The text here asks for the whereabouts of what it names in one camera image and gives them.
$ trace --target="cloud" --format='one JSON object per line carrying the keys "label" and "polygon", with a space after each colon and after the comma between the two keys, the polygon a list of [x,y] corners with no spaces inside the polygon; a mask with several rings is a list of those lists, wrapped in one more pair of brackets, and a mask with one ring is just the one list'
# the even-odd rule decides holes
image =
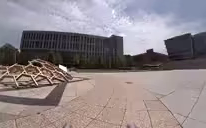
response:
{"label": "cloud", "polygon": [[21,32],[55,30],[102,36],[124,36],[124,51],[138,54],[148,48],[166,53],[163,40],[185,32],[197,32],[202,22],[174,24],[175,14],[159,15],[133,8],[137,0],[1,0],[0,45],[20,44]]}

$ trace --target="office building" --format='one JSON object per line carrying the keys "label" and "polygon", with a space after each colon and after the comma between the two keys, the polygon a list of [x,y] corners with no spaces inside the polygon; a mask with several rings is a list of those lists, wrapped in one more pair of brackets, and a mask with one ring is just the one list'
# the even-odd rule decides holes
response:
{"label": "office building", "polygon": [[190,33],[165,40],[169,59],[183,60],[194,57],[193,38]]}
{"label": "office building", "polygon": [[206,55],[206,32],[193,35],[193,41],[194,56]]}
{"label": "office building", "polygon": [[63,63],[107,63],[109,66],[123,57],[123,37],[112,35],[102,37],[87,34],[23,31],[21,52],[29,54],[29,59],[47,59],[47,53],[59,53]]}

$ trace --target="sky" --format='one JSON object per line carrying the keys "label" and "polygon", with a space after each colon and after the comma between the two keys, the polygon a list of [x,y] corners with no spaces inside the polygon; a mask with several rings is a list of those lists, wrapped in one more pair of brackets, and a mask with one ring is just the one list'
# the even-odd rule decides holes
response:
{"label": "sky", "polygon": [[19,48],[23,30],[115,34],[125,54],[166,54],[165,39],[206,31],[206,0],[0,0],[0,46]]}

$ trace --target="geometric wooden sculpture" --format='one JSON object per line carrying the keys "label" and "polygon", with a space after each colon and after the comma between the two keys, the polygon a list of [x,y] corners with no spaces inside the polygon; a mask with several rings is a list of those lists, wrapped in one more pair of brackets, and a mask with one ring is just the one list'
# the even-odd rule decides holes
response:
{"label": "geometric wooden sculpture", "polygon": [[72,80],[73,77],[54,64],[34,59],[28,65],[14,64],[12,66],[0,65],[0,86],[39,87],[41,85],[54,85]]}

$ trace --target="building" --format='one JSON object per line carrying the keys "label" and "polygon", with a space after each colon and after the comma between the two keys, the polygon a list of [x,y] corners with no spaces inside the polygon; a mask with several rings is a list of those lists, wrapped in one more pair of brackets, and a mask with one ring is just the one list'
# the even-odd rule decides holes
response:
{"label": "building", "polygon": [[201,32],[193,36],[194,57],[206,55],[206,32]]}
{"label": "building", "polygon": [[19,51],[11,44],[4,44],[0,47],[0,64],[12,65],[17,62]]}
{"label": "building", "polygon": [[123,37],[23,31],[20,49],[29,55],[28,59],[48,59],[47,53],[53,52],[59,54],[66,65],[106,63],[111,67],[123,57]]}
{"label": "building", "polygon": [[168,61],[168,56],[162,53],[154,52],[153,49],[148,49],[146,53],[132,56],[133,63],[137,67],[145,64],[160,64]]}
{"label": "building", "polygon": [[193,38],[190,33],[165,40],[169,59],[183,60],[194,57]]}

